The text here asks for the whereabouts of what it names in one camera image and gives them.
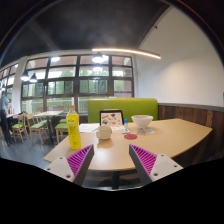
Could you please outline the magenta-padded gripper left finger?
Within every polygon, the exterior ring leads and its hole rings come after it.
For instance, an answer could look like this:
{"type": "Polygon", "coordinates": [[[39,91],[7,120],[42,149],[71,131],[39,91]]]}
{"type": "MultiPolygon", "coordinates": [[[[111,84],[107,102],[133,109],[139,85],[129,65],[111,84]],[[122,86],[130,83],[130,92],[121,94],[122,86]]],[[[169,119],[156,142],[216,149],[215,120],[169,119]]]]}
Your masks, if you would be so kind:
{"type": "Polygon", "coordinates": [[[79,150],[68,149],[65,155],[54,159],[45,171],[82,186],[93,156],[93,144],[79,150]]]}

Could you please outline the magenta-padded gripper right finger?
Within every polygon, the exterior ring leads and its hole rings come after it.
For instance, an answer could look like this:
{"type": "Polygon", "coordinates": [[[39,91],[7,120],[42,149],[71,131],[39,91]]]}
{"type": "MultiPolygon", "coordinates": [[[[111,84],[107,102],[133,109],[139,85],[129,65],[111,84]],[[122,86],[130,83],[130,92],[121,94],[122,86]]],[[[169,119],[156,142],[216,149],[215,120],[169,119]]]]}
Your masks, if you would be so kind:
{"type": "Polygon", "coordinates": [[[129,145],[129,155],[143,185],[157,181],[182,169],[182,166],[167,155],[156,155],[133,144],[129,145]]]}

